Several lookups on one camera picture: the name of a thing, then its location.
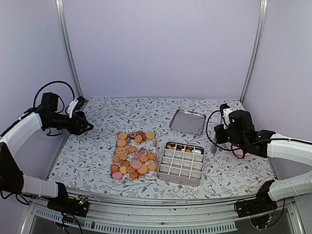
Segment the swirl orange cookie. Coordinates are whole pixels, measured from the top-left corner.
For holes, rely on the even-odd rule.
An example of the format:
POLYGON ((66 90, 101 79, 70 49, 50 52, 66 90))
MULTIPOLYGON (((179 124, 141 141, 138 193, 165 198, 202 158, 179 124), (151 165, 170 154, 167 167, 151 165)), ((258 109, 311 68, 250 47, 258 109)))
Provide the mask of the swirl orange cookie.
POLYGON ((112 165, 110 166, 110 170, 111 170, 111 173, 116 173, 116 172, 119 171, 119 166, 116 165, 116 164, 112 164, 112 165))

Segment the metal divided cookie tin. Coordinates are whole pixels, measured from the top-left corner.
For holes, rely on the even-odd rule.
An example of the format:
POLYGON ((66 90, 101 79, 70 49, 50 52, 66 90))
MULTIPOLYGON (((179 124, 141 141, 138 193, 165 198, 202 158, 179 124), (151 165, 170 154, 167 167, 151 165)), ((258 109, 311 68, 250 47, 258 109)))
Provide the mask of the metal divided cookie tin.
POLYGON ((158 170, 158 178, 168 183, 196 187, 203 173, 204 149, 167 142, 158 170))

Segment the metal serving tongs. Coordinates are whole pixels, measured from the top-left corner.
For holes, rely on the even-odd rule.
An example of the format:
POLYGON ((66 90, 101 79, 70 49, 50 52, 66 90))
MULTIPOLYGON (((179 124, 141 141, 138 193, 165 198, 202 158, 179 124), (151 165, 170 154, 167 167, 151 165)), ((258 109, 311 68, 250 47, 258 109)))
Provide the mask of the metal serving tongs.
POLYGON ((212 139, 211 153, 212 155, 215 155, 216 152, 217 152, 216 137, 214 136, 212 139))

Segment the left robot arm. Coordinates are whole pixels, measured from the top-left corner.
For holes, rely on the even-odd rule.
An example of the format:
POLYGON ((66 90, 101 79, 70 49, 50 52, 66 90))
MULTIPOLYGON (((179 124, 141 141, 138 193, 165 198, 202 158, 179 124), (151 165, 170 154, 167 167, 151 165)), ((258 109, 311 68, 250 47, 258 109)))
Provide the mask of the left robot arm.
POLYGON ((64 114, 57 112, 58 100, 57 94, 44 93, 39 106, 28 109, 0 136, 0 190, 14 195, 46 198, 49 209, 84 216, 89 204, 83 196, 70 198, 63 183, 25 175, 15 161, 19 149, 39 130, 66 130, 80 136, 93 129, 94 126, 80 110, 85 98, 73 99, 64 114))

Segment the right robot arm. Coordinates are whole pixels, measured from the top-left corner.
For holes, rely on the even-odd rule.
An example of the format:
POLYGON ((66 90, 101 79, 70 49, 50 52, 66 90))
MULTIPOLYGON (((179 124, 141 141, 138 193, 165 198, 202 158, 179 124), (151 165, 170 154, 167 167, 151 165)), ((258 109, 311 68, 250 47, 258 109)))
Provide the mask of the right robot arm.
MULTIPOLYGON (((240 159, 247 154, 262 158, 281 158, 311 166, 312 143, 274 131, 254 128, 251 114, 244 110, 233 110, 227 104, 220 106, 218 112, 222 124, 214 127, 215 140, 212 143, 233 154, 241 153, 240 159)), ((292 196, 312 192, 312 173, 307 172, 284 180, 269 180, 259 188, 255 198, 239 200, 234 209, 239 217, 260 214, 277 208, 277 201, 292 196)))

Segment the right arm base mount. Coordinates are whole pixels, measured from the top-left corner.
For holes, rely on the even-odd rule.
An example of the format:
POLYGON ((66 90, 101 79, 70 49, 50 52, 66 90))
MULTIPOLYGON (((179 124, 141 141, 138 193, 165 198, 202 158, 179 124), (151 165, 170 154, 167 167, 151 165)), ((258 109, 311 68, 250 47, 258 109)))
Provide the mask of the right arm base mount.
POLYGON ((273 225, 273 219, 277 209, 277 203, 270 198, 256 197, 253 199, 239 199, 234 204, 234 210, 239 218, 253 215, 260 215, 265 212, 272 212, 262 217, 251 219, 251 224, 257 229, 266 229, 273 225))

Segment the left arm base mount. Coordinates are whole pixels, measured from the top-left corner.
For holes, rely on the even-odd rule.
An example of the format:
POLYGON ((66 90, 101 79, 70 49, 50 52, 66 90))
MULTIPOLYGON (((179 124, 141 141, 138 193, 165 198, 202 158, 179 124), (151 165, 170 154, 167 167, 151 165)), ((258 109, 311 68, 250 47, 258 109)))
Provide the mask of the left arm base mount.
POLYGON ((59 195, 58 197, 47 199, 47 208, 50 210, 79 217, 86 217, 89 211, 89 202, 80 198, 70 198, 68 195, 59 195))

